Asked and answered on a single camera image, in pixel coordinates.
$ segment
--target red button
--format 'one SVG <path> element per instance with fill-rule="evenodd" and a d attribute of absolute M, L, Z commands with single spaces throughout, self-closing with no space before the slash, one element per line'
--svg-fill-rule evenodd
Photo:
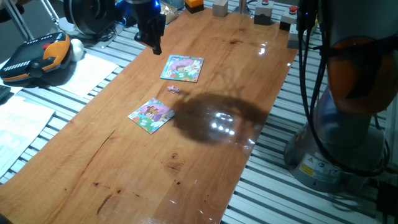
<path fill-rule="evenodd" d="M 289 11 L 291 14 L 295 14 L 297 12 L 297 6 L 290 6 Z"/>
<path fill-rule="evenodd" d="M 43 45 L 43 50 L 47 49 L 47 47 L 49 47 L 50 45 L 51 45 L 50 43 Z"/>

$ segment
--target white paper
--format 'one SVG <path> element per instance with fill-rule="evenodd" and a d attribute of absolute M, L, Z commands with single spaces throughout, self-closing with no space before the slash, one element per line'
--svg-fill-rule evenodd
<path fill-rule="evenodd" d="M 57 86 L 81 97 L 87 96 L 93 88 L 119 67 L 115 63 L 90 54 L 85 54 L 84 58 L 78 61 L 75 66 L 75 71 L 70 79 L 65 84 Z"/>
<path fill-rule="evenodd" d="M 0 106 L 0 177 L 48 123 L 54 110 L 12 97 Z"/>
<path fill-rule="evenodd" d="M 0 64 L 0 70 L 8 62 L 8 60 L 9 59 L 7 59 L 5 62 Z M 0 85 L 5 85 L 1 78 L 0 78 Z M 24 88 L 24 87 L 14 87 L 14 86 L 9 86 L 9 87 L 11 87 L 11 93 L 13 93 L 13 94 L 16 94 L 17 92 L 19 92 L 21 89 Z"/>

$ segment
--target orange device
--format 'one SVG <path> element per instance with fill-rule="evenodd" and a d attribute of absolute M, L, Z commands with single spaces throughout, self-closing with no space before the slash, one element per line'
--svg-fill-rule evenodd
<path fill-rule="evenodd" d="M 203 0 L 185 0 L 185 8 L 191 13 L 200 12 L 205 9 Z"/>
<path fill-rule="evenodd" d="M 67 34 L 54 33 L 26 42 L 18 47 L 0 70 L 4 82 L 29 81 L 44 72 L 65 68 L 70 61 L 70 39 Z"/>
<path fill-rule="evenodd" d="M 384 49 L 393 49 L 393 43 L 398 38 L 389 39 L 392 41 L 352 37 L 333 46 L 333 49 L 338 50 L 358 48 L 353 48 L 350 54 L 345 53 L 351 58 L 342 54 L 328 59 L 329 89 L 340 111 L 363 116 L 372 115 L 386 110 L 394 100 L 398 92 L 398 68 L 393 50 Z M 360 46 L 366 46 L 368 51 L 361 50 Z"/>

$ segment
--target metal pole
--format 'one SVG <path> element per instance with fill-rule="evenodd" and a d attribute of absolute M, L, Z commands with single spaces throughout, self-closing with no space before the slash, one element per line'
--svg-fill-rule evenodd
<path fill-rule="evenodd" d="M 12 0 L 2 0 L 4 7 L 6 8 L 8 14 L 10 15 L 12 21 L 15 23 L 19 33 L 25 39 L 26 42 L 33 40 L 33 35 L 27 28 L 24 19 L 19 13 L 17 7 L 14 5 Z"/>
<path fill-rule="evenodd" d="M 57 13 L 55 12 L 54 8 L 52 7 L 49 0 L 41 0 L 45 10 L 47 10 L 48 14 L 50 15 L 51 19 L 54 23 L 58 24 L 60 18 L 58 17 Z"/>
<path fill-rule="evenodd" d="M 250 13 L 246 8 L 246 0 L 239 0 L 239 6 L 233 12 L 250 16 Z"/>

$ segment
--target wooden table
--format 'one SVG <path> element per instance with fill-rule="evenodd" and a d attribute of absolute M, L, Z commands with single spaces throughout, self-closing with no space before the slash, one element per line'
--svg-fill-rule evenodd
<path fill-rule="evenodd" d="M 0 213 L 13 223 L 219 223 L 297 52 L 287 36 L 239 14 L 184 11 L 162 55 L 145 49 L 0 186 Z M 198 83 L 159 78 L 170 54 L 205 58 Z M 153 97 L 176 115 L 149 134 L 127 116 Z"/>

